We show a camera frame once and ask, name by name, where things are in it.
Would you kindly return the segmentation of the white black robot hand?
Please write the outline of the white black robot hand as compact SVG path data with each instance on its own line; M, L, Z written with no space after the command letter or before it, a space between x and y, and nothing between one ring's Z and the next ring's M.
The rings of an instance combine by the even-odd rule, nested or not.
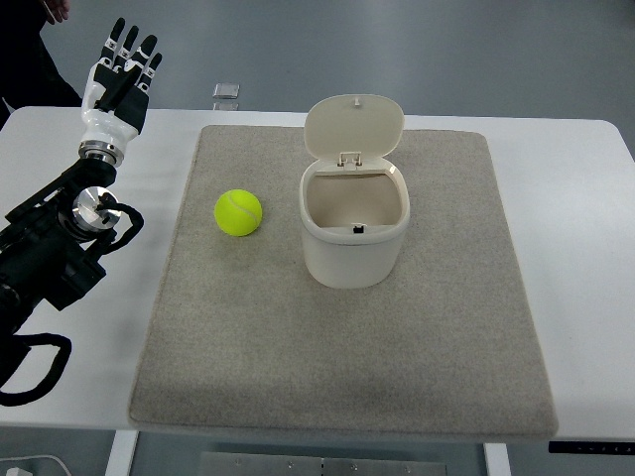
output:
M118 19L90 69L81 105L85 138L127 143L142 132L162 55L155 51L154 35L136 45L138 35L137 26L128 28Z

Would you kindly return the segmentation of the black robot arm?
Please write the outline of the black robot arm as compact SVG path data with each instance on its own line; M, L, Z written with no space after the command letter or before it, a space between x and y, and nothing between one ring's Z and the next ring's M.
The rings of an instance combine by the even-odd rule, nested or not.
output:
M11 210L1 232L1 381L7 383L36 347L57 350L34 388L3 392L4 407L41 399L60 380L71 341L62 335L19 330L43 300L63 310L83 298L106 272L101 257L128 245L144 226L142 214L109 191L124 154L103 141L85 140L78 160Z

